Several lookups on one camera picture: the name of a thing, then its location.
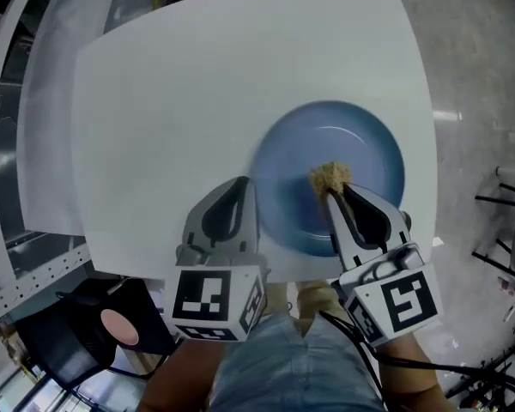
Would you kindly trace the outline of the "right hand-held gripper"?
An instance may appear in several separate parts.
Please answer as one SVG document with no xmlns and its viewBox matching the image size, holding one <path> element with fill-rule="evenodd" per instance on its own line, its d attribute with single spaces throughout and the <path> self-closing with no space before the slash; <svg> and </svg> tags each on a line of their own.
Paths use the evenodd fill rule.
<svg viewBox="0 0 515 412">
<path fill-rule="evenodd" d="M 364 339 L 376 347 L 438 320 L 437 277 L 418 245 L 407 243 L 409 217 L 358 185 L 345 184 L 342 196 L 327 190 L 324 202 L 334 251 L 346 271 L 331 286 Z M 362 264 L 360 248 L 387 253 Z"/>
</svg>

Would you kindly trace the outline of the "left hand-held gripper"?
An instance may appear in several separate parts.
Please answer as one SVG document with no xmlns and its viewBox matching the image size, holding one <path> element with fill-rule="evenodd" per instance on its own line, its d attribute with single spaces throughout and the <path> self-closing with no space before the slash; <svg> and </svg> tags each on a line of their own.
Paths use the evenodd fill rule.
<svg viewBox="0 0 515 412">
<path fill-rule="evenodd" d="M 243 342 L 266 305 L 255 186 L 239 176 L 190 211 L 165 279 L 165 323 L 186 339 Z"/>
</svg>

